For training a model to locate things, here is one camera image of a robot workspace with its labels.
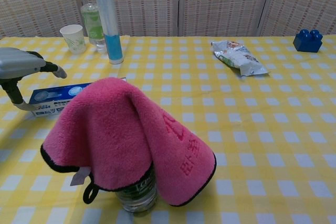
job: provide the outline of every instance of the white paper cup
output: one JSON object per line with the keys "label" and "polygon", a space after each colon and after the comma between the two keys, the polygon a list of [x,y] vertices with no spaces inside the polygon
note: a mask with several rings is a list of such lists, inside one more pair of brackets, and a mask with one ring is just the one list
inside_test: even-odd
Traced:
{"label": "white paper cup", "polygon": [[81,25],[68,25],[62,27],[59,31],[68,44],[70,51],[73,54],[81,54],[85,51],[83,27]]}

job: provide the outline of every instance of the yellow checkered tablecloth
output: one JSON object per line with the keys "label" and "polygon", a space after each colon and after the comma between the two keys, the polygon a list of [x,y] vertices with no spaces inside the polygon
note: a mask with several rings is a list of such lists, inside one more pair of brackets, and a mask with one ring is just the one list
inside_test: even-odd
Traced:
{"label": "yellow checkered tablecloth", "polygon": [[35,118],[0,94],[1,223],[336,223],[336,36],[317,54],[297,52],[293,37],[231,38],[270,71],[240,77],[218,61],[209,37],[122,37],[123,64],[94,47],[80,56],[62,38],[4,38],[2,47],[38,51],[68,72],[25,77],[34,89],[126,77],[215,152],[217,171],[184,207],[161,199],[144,216],[122,210],[114,193],[82,202],[85,186],[52,171],[39,147],[57,117]]}

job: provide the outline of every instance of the snack wrapper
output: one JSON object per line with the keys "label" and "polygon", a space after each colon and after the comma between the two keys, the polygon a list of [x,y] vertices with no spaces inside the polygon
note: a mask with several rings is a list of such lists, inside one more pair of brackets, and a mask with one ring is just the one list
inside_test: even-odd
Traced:
{"label": "snack wrapper", "polygon": [[241,76],[268,73],[263,64],[243,44],[223,40],[212,42],[211,45],[216,58],[229,67],[240,69]]}

